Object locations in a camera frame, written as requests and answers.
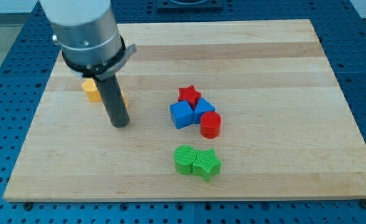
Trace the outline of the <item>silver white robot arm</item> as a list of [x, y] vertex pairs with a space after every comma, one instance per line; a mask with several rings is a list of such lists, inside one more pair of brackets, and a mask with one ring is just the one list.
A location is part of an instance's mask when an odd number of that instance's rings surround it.
[[135, 53], [119, 33], [110, 0], [40, 0], [50, 21], [53, 42], [66, 65], [82, 78], [93, 79], [115, 128], [129, 124], [116, 72]]

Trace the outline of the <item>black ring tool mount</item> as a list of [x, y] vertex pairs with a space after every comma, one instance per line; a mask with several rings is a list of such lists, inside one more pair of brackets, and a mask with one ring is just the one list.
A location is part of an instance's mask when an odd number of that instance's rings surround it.
[[77, 49], [77, 52], [70, 56], [67, 56], [66, 51], [63, 51], [62, 57], [67, 66], [79, 77], [103, 81], [114, 76], [126, 64], [131, 55], [137, 51], [135, 44], [126, 47], [122, 36], [119, 40], [121, 43], [119, 50], [108, 60], [101, 59], [98, 63], [94, 63], [92, 60], [97, 59], [100, 53], [107, 53], [107, 49]]

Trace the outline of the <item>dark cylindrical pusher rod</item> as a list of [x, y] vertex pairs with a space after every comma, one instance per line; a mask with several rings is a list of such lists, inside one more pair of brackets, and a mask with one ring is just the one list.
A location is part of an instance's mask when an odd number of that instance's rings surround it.
[[130, 119], [117, 78], [112, 76], [101, 80], [99, 77], [95, 77], [94, 82], [111, 124], [115, 128], [127, 126]]

